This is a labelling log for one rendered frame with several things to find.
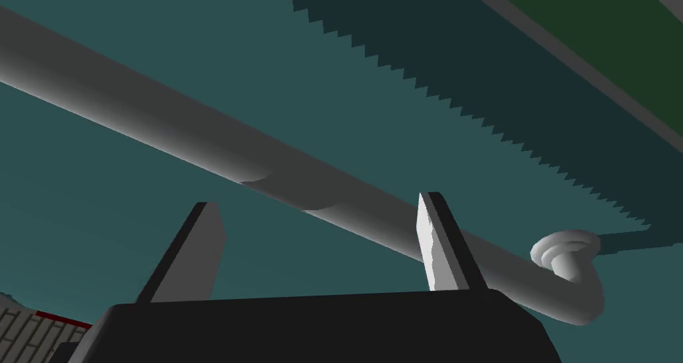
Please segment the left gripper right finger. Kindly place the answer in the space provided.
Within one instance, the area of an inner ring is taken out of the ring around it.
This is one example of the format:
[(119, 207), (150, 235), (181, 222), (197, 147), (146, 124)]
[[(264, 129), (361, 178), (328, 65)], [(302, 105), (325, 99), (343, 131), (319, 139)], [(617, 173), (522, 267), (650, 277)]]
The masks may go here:
[(416, 232), (431, 291), (488, 289), (442, 194), (419, 195)]

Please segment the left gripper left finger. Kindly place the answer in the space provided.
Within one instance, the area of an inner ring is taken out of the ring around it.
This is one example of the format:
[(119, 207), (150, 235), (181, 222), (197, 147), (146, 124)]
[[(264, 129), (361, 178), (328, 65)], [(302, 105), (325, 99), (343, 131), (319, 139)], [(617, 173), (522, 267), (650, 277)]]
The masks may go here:
[(196, 203), (135, 302), (209, 300), (225, 242), (218, 204)]

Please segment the teal door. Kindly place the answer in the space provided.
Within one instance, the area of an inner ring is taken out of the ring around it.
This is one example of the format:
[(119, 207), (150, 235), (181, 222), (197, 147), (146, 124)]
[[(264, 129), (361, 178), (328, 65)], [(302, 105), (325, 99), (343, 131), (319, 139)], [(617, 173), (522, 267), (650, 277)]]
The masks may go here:
[[(641, 227), (289, 0), (0, 0), (0, 5), (414, 202), (523, 258), (565, 227)], [(198, 200), (228, 243), (218, 298), (423, 290), (359, 236), (0, 85), (0, 292), (85, 322), (134, 299)]]

